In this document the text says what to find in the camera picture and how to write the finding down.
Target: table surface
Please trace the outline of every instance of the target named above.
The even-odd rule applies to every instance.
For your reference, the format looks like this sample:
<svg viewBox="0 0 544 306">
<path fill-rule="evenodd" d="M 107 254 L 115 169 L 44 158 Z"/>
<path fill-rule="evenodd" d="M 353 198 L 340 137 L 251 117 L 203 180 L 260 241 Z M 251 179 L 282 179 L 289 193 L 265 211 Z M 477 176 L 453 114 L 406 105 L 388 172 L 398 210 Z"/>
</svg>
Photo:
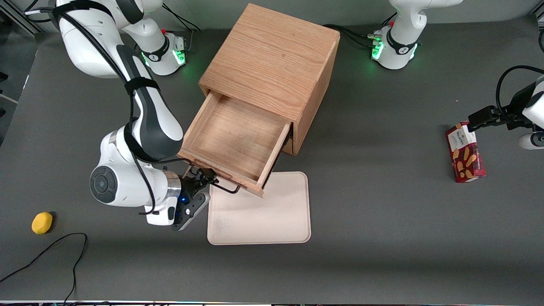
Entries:
<svg viewBox="0 0 544 306">
<path fill-rule="evenodd" d="M 188 65 L 156 77 L 185 128 L 204 101 L 197 81 L 227 34 L 196 33 Z M 379 67 L 343 37 L 299 156 L 282 154 L 275 167 L 307 174 L 311 239 L 213 246 L 207 210 L 174 232 L 148 225 L 141 208 L 92 197 L 88 179 L 100 140 L 126 122 L 128 98 L 119 80 L 77 70 L 58 34 L 40 35 L 0 150 L 0 274 L 61 235 L 82 231 L 89 248 L 77 268 L 76 299 L 542 304 L 542 152 L 518 147 L 527 130 L 480 130 L 488 177 L 456 184 L 444 135 L 494 104 L 504 70 L 542 66 L 537 36 L 531 17 L 429 25 L 400 71 Z M 513 72 L 505 103 L 537 77 Z M 30 230 L 41 211 L 57 214 L 45 236 Z M 77 236 L 60 243 L 2 283 L 0 299 L 63 299 L 81 244 Z"/>
</svg>

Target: wooden drawer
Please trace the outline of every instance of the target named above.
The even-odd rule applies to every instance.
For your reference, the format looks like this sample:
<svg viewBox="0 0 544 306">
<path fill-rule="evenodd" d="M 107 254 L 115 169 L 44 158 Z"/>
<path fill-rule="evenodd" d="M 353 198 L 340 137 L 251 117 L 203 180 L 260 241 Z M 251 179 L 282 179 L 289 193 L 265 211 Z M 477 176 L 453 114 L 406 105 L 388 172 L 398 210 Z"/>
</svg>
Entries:
<svg viewBox="0 0 544 306">
<path fill-rule="evenodd" d="M 262 197 L 290 127 L 281 116 L 210 91 L 178 155 Z"/>
</svg>

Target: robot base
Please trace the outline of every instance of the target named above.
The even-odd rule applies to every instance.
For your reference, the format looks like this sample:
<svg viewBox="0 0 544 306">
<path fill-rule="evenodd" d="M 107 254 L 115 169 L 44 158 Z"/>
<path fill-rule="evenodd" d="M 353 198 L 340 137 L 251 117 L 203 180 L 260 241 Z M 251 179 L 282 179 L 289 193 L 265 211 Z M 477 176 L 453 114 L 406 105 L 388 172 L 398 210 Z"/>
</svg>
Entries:
<svg viewBox="0 0 544 306">
<path fill-rule="evenodd" d="M 397 70 L 406 66 L 413 58 L 417 44 L 412 50 L 408 50 L 406 54 L 398 55 L 395 49 L 387 42 L 387 39 L 384 39 L 389 29 L 391 29 L 391 26 L 374 31 L 374 35 L 379 35 L 378 37 L 382 37 L 382 39 L 372 49 L 371 58 L 387 69 Z"/>
<path fill-rule="evenodd" d="M 172 33 L 166 33 L 169 45 L 168 51 L 158 62 L 153 61 L 142 53 L 145 63 L 151 71 L 160 76 L 167 76 L 176 72 L 186 63 L 185 42 L 183 37 L 175 36 Z"/>
</svg>

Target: power cable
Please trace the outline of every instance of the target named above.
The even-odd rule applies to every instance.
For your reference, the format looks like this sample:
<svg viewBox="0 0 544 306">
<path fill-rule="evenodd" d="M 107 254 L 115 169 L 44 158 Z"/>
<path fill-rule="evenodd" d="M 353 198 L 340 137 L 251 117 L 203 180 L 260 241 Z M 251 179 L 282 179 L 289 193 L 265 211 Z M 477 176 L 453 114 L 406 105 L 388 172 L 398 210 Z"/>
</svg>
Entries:
<svg viewBox="0 0 544 306">
<path fill-rule="evenodd" d="M 73 282 L 72 282 L 72 290 L 70 290 L 70 293 L 68 293 L 68 295 L 66 296 L 66 298 L 64 299 L 64 303 L 63 305 L 66 304 L 66 301 L 68 300 L 68 298 L 72 295 L 73 291 L 76 289 L 76 285 L 77 285 L 77 279 L 76 279 L 76 267 L 77 267 L 77 264 L 79 263 L 79 261 L 81 260 L 81 258 L 83 257 L 83 254 L 85 254 L 85 251 L 87 249 L 87 245 L 88 245 L 88 242 L 89 242 L 89 237 L 87 236 L 87 234 L 85 234 L 84 232 L 73 232 L 71 234 L 67 234 L 67 235 L 64 235 L 62 236 L 61 238 L 58 238 L 57 240 L 55 240 L 53 243 L 51 243 L 47 248 L 45 248 L 43 251 L 41 251 L 40 254 L 38 254 L 38 256 L 36 256 L 31 262 L 29 262 L 27 265 L 25 265 L 24 267 L 21 267 L 11 273 L 9 273 L 6 277 L 0 279 L 0 283 L 2 283 L 3 281 L 5 281 L 6 279 L 14 276 L 15 274 L 25 270 L 26 268 L 30 267 L 33 263 L 35 263 L 42 255 L 44 255 L 48 250 L 50 250 L 57 242 L 61 241 L 62 239 L 64 238 L 67 238 L 69 236 L 72 236 L 72 235 L 83 235 L 85 237 L 85 240 L 83 241 L 83 247 L 81 248 L 81 253 L 79 254 L 79 257 L 77 258 L 76 260 L 76 263 L 73 265 L 73 268 L 72 268 L 72 275 L 73 275 Z"/>
</svg>

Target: wooden box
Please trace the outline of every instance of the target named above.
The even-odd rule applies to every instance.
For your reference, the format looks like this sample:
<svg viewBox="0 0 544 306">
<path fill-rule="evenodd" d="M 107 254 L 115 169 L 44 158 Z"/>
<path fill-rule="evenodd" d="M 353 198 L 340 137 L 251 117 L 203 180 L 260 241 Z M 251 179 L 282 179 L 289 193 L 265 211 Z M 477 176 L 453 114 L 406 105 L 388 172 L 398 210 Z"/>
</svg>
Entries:
<svg viewBox="0 0 544 306">
<path fill-rule="evenodd" d="M 263 196 L 281 150 L 297 155 L 329 86 L 339 32 L 249 4 L 199 86 L 179 156 Z"/>
</svg>

